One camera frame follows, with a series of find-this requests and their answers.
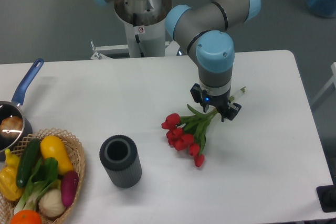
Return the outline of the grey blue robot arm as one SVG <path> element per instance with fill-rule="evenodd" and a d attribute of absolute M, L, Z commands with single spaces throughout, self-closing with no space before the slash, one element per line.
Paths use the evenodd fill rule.
<path fill-rule="evenodd" d="M 194 101 L 204 110 L 215 107 L 223 120 L 234 119 L 241 107 L 229 100 L 235 51 L 227 29 L 254 18 L 261 0 L 210 0 L 197 10 L 172 0 L 95 1 L 114 4 L 132 58 L 164 56 L 165 37 L 171 36 L 198 67 Z"/>

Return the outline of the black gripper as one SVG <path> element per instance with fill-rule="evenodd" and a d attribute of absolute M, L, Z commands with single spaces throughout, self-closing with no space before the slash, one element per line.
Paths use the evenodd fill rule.
<path fill-rule="evenodd" d="M 195 83 L 190 93 L 193 100 L 199 103 L 203 108 L 203 112 L 207 112 L 209 106 L 213 106 L 221 115 L 221 121 L 232 121 L 241 110 L 241 105 L 231 101 L 230 87 L 225 88 L 202 88 L 198 83 Z"/>

